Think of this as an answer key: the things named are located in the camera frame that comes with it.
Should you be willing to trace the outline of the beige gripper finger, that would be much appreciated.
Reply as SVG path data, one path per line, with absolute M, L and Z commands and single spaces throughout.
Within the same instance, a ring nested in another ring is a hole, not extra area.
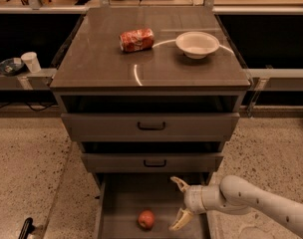
M 170 180 L 171 180 L 172 182 L 174 182 L 174 183 L 177 185 L 178 189 L 179 189 L 182 193 L 186 193 L 187 190 L 189 189 L 189 185 L 188 185 L 184 180 L 180 179 L 179 177 L 172 176 L 172 177 L 170 178 Z
M 188 209 L 180 208 L 174 222 L 169 226 L 170 231 L 177 231 L 188 224 L 193 218 L 193 213 Z

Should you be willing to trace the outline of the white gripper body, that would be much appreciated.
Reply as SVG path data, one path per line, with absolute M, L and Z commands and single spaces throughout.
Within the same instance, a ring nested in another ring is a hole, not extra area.
M 192 185 L 184 189 L 185 209 L 192 215 L 199 215 L 210 210 L 219 210 L 223 206 L 223 196 L 217 185 Z

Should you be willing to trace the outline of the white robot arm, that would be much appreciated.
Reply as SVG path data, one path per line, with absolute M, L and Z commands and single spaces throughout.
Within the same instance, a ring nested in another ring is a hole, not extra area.
M 180 208 L 171 231 L 183 228 L 195 215 L 219 211 L 244 215 L 254 208 L 303 239 L 303 204 L 262 190 L 245 179 L 227 175 L 219 184 L 188 185 L 182 179 L 170 178 L 183 193 L 185 208 Z

